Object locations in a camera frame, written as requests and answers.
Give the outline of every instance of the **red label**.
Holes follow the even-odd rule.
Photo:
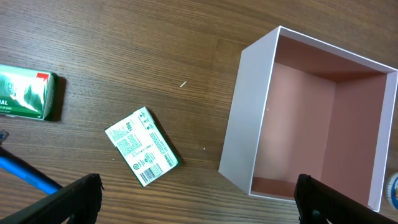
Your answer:
[[[41,78],[41,79],[43,79],[43,81],[47,81],[49,79],[49,75],[48,74],[44,74],[44,73],[38,73],[36,75],[36,78]]]

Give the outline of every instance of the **blue pen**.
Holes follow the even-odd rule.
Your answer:
[[[0,133],[0,144],[7,137],[7,133],[2,131]],[[56,183],[45,174],[38,171],[22,159],[7,152],[0,146],[0,167],[6,171],[16,175],[27,183],[37,187],[47,194],[52,194],[61,189],[62,186]]]

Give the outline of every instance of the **empty white container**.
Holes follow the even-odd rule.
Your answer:
[[[219,172],[294,200],[308,174],[379,211],[398,71],[278,27],[242,51]]]

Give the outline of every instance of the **wood grain surface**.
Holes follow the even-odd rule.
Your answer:
[[[218,173],[240,52],[278,25],[398,67],[396,0],[0,0],[0,63],[67,81],[61,120],[1,117],[3,146],[62,185],[99,173],[97,223],[298,223],[295,204]],[[144,189],[104,133],[141,106],[183,159]],[[44,196],[0,170],[0,218]],[[384,199],[381,213],[398,221]]]

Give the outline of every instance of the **small white debris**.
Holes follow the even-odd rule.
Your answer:
[[[187,81],[185,81],[183,84],[181,84],[180,88],[183,87],[186,83],[187,83]]]

